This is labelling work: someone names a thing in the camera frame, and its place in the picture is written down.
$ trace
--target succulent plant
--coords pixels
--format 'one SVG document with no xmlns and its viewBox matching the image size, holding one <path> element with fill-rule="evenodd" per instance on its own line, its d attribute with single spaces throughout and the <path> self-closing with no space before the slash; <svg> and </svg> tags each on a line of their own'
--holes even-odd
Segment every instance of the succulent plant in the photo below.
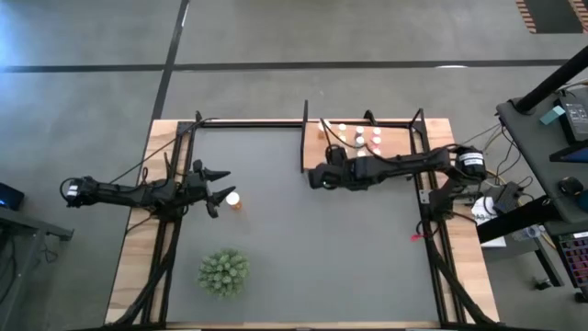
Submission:
<svg viewBox="0 0 588 331">
<path fill-rule="evenodd" d="M 232 297 L 241 292 L 248 275 L 247 258 L 236 249 L 222 249 L 202 259 L 198 285 L 209 294 Z"/>
</svg>

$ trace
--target concrete floor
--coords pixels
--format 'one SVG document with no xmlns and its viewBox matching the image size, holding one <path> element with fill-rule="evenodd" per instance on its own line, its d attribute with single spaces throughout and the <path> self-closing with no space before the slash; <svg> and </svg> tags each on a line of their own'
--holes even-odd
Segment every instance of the concrete floor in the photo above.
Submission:
<svg viewBox="0 0 588 331">
<path fill-rule="evenodd" d="M 0 2 L 0 65 L 164 63 L 179 0 Z M 177 63 L 273 61 L 521 60 L 572 56 L 584 35 L 531 35 L 514 0 L 193 0 Z M 494 123 L 496 104 L 520 96 L 553 67 L 174 73 L 164 119 L 312 116 L 450 118 L 456 141 Z M 160 73 L 0 74 L 0 181 L 28 198 L 23 212 L 75 228 L 39 266 L 23 330 L 101 325 L 128 209 L 66 209 L 66 177 L 110 180 L 145 144 Z M 507 144 L 489 150 L 495 168 Z M 520 162 L 507 179 L 520 180 Z M 122 183 L 132 183 L 137 174 Z M 534 184 L 528 192 L 539 196 Z M 562 266 L 561 274 L 565 276 Z M 534 255 L 488 264 L 508 325 L 581 330 L 588 305 L 567 286 L 532 291 Z"/>
</svg>

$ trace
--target gray tabletop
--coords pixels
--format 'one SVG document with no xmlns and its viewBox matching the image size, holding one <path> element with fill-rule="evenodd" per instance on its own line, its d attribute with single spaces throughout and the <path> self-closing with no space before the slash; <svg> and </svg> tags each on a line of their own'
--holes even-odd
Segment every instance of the gray tabletop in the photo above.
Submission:
<svg viewBox="0 0 588 331">
<path fill-rule="evenodd" d="M 574 90 L 574 93 L 578 97 L 587 97 L 583 90 Z M 555 96 L 548 97 L 537 106 L 535 114 L 530 116 L 518 113 L 508 102 L 498 105 L 497 109 L 506 129 L 512 135 L 541 187 L 553 198 L 553 203 L 564 221 L 546 223 L 546 227 L 551 234 L 564 234 L 588 227 L 588 212 L 581 210 L 573 198 L 563 197 L 558 182 L 564 177 L 573 176 L 584 185 L 588 185 L 588 165 L 549 161 L 551 154 L 569 147 L 558 121 L 549 125 L 539 121 L 553 108 L 555 99 Z"/>
<path fill-rule="evenodd" d="M 229 177 L 243 209 L 223 203 L 211 219 L 195 205 L 184 217 L 168 322 L 437 321 L 413 182 L 392 178 L 365 192 L 312 190 L 300 173 L 300 130 L 207 129 L 194 159 Z M 251 275 L 233 299 L 196 283 L 201 258 L 231 247 Z"/>
</svg>

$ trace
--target floor mat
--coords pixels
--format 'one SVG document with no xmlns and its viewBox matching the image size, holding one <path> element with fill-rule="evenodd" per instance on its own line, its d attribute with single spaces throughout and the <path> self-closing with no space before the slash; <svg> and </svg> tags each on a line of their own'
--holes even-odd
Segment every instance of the floor mat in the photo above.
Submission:
<svg viewBox="0 0 588 331">
<path fill-rule="evenodd" d="M 588 21 L 588 0 L 516 0 L 531 33 L 584 33 L 581 19 Z"/>
</svg>

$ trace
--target wooden board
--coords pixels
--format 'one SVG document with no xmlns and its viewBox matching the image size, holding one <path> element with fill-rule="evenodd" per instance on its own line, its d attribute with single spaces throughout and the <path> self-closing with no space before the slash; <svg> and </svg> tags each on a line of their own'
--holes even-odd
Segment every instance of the wooden board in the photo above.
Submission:
<svg viewBox="0 0 588 331">
<path fill-rule="evenodd" d="M 367 123 L 365 120 L 357 119 L 337 119 L 341 121 L 353 121 L 358 124 Z M 255 120 L 231 120 L 231 121 L 255 121 Z M 280 120 L 280 121 L 298 121 L 300 120 Z M 425 120 L 427 126 L 427 132 L 429 137 L 429 143 L 431 148 L 443 146 L 449 143 L 453 143 L 453 133 L 447 119 L 427 119 Z M 152 153 L 163 144 L 172 140 L 175 136 L 175 129 L 178 120 L 156 120 L 153 122 L 150 138 L 147 144 L 146 155 Z M 347 126 L 347 130 L 351 131 L 351 126 Z M 408 141 L 408 135 L 406 130 L 403 129 L 390 129 L 390 130 L 401 130 L 404 133 L 404 139 Z M 392 154 L 408 154 L 404 153 L 405 146 L 409 146 L 404 141 L 398 139 L 390 139 L 390 142 L 396 142 L 402 144 L 398 148 L 399 152 L 394 149 L 390 149 Z M 149 167 L 148 180 L 154 180 L 156 178 L 164 177 L 164 152 L 171 154 L 172 146 L 168 146 L 159 154 L 156 154 L 151 160 L 145 162 L 145 166 Z M 180 162 L 182 165 L 187 155 L 187 147 L 182 146 L 182 153 L 180 154 Z M 324 148 L 322 148 L 322 157 L 324 156 Z M 439 185 L 447 180 L 443 174 L 437 174 L 437 181 Z M 462 213 L 470 215 L 467 210 L 459 210 Z M 129 226 L 144 220 L 147 217 L 147 213 L 142 210 L 132 210 L 130 215 Z M 450 221 L 447 221 L 447 229 L 449 232 L 449 241 L 451 243 L 451 250 L 453 252 L 453 258 L 457 269 L 459 281 L 463 284 L 466 291 L 472 297 L 474 302 L 494 321 L 498 321 L 498 313 L 493 299 L 492 288 L 490 286 L 490 280 L 488 279 L 488 272 L 484 263 L 483 255 L 481 253 L 481 246 L 478 240 L 478 234 L 476 227 L 473 223 L 456 217 Z M 105 323 L 112 323 L 116 321 L 128 308 L 128 306 L 137 297 L 142 287 L 144 286 L 151 265 L 153 256 L 153 246 L 155 242 L 157 230 L 157 221 L 151 220 L 147 223 L 137 227 L 129 235 L 127 235 L 124 241 L 122 252 L 119 261 L 119 268 L 117 271 L 114 287 L 112 290 L 110 303 L 107 309 L 107 316 Z M 171 228 L 168 228 L 168 234 L 171 233 Z M 161 288 L 163 281 L 158 286 L 156 291 L 155 301 L 153 305 L 153 312 L 159 310 L 161 304 Z M 453 303 L 451 298 L 451 292 L 446 282 L 443 284 L 444 295 L 446 297 L 447 310 L 450 316 L 450 321 L 455 321 L 455 311 L 453 311 Z M 242 325 L 170 325 L 173 328 L 224 328 L 229 326 L 230 328 L 292 328 L 292 327 L 313 327 L 313 328 L 402 328 L 402 327 L 438 327 L 438 324 L 434 325 L 430 322 L 423 322 L 421 325 L 416 325 L 419 322 L 394 322 L 392 324 L 385 322 L 365 322 L 365 323 L 328 323 L 328 324 L 310 324 L 310 325 L 293 325 L 289 323 L 244 323 Z"/>
<path fill-rule="evenodd" d="M 319 163 L 324 161 L 324 150 L 328 145 L 326 134 L 329 134 L 329 139 L 332 144 L 338 144 L 345 147 L 336 137 L 334 137 L 328 131 L 321 132 L 318 126 L 319 122 L 309 121 L 306 124 L 306 130 L 304 133 L 304 169 L 313 169 Z M 356 125 L 347 125 L 344 132 L 340 132 L 336 125 L 333 125 L 331 130 L 337 136 L 344 136 L 348 144 L 354 145 L 356 138 Z M 370 148 L 373 143 L 370 141 L 373 136 L 374 127 L 363 127 L 363 137 Z M 381 155 L 383 157 L 392 157 L 395 155 L 405 155 L 411 153 L 411 145 L 409 140 L 409 131 L 406 129 L 396 128 L 381 128 L 380 138 L 382 143 L 379 145 Z M 356 157 L 356 150 L 350 147 L 345 147 L 347 150 L 347 156 L 349 158 Z"/>
</svg>

